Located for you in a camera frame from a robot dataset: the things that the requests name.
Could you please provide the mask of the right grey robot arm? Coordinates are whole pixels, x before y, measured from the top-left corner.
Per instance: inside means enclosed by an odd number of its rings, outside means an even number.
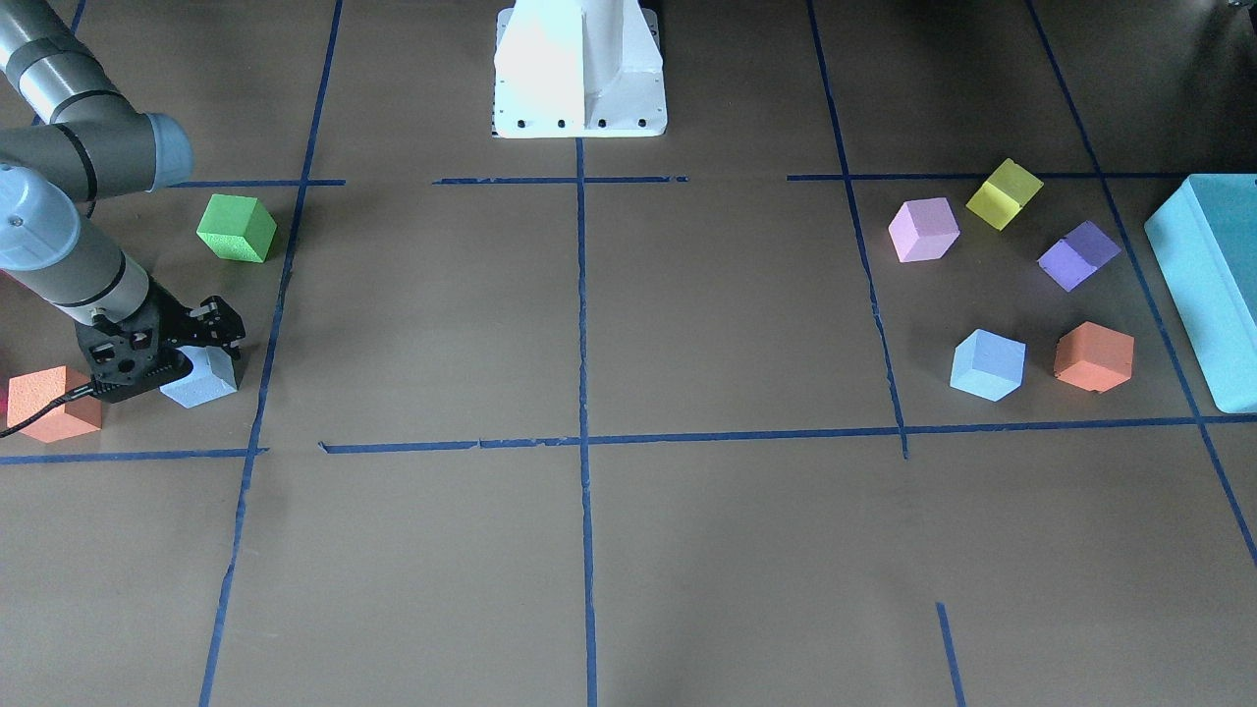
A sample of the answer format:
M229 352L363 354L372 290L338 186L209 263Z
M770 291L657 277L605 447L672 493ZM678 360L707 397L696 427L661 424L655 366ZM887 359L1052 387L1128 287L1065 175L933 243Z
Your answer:
M80 213L184 182L184 126L134 109L45 1L5 1L1 45L3 77L40 120L3 133L3 270L75 322L94 398L121 403L189 377L191 348L240 359L246 327L229 304L180 304Z

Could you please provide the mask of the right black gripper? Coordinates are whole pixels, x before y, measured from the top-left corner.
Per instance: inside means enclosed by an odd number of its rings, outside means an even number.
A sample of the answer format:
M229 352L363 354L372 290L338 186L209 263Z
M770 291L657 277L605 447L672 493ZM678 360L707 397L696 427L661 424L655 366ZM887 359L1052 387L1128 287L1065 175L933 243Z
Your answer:
M197 308L180 304L165 287L148 279L140 309L119 322L94 316L77 325L77 342L89 367L91 396L122 403L192 374L194 365L180 348L221 348L240 356L238 341L246 335L243 318L220 296Z

